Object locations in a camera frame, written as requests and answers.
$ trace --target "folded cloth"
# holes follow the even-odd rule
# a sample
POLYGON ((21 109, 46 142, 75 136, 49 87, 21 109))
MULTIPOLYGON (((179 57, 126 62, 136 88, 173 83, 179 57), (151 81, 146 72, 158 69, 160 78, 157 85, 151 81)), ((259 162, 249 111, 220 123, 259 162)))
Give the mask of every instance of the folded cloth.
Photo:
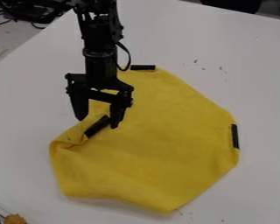
POLYGON ((50 145, 66 196, 123 200, 169 213, 236 166, 236 123, 225 109, 159 68, 119 78, 135 93, 118 129, 87 138, 84 132, 109 114, 107 103, 91 101, 89 115, 50 145))

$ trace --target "yellow cloth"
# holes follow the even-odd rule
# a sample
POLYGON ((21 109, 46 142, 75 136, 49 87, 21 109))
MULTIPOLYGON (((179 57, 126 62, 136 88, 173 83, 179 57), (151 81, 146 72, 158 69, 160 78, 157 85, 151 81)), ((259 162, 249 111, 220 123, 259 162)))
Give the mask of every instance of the yellow cloth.
POLYGON ((123 200, 169 213, 235 167, 235 121, 225 109, 159 68, 119 78, 135 92, 118 129, 84 135, 109 114, 109 104, 91 101, 89 116, 50 145, 66 196, 123 200))

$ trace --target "black tape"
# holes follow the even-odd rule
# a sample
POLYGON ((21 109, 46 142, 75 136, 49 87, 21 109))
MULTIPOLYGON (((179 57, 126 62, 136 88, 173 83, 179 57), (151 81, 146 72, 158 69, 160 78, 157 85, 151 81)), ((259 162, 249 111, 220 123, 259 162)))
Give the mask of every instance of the black tape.
POLYGON ((84 133, 88 138, 90 138, 100 130, 106 128, 108 125, 110 125, 110 118, 107 115, 105 115, 98 122, 92 125, 88 130, 86 130, 84 133))
POLYGON ((232 130, 234 148, 240 149, 238 126, 236 126, 235 124, 232 124, 231 130, 232 130))
POLYGON ((134 71, 143 71, 143 70, 151 70, 151 71, 155 71, 156 70, 156 66, 150 65, 143 65, 143 66, 137 66, 137 65, 132 65, 130 67, 130 70, 134 70, 134 71))

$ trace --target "table surface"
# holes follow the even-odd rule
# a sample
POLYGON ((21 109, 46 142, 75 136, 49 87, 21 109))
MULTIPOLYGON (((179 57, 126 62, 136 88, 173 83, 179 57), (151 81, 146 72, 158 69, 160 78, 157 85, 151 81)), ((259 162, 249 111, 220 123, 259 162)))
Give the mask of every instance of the table surface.
POLYGON ((48 144, 77 123, 64 74, 84 70, 69 12, 0 63, 0 202, 30 223, 280 224, 280 20, 175 0, 119 4, 134 63, 171 71, 234 115, 239 165, 166 216, 62 196, 48 144))

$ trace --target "orange object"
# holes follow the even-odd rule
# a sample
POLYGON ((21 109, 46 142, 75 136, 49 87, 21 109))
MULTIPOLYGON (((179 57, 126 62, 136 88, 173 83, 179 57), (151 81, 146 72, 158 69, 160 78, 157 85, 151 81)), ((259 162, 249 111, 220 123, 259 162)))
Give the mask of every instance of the orange object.
POLYGON ((6 217, 3 224, 27 224, 27 222, 18 214, 11 214, 6 217))

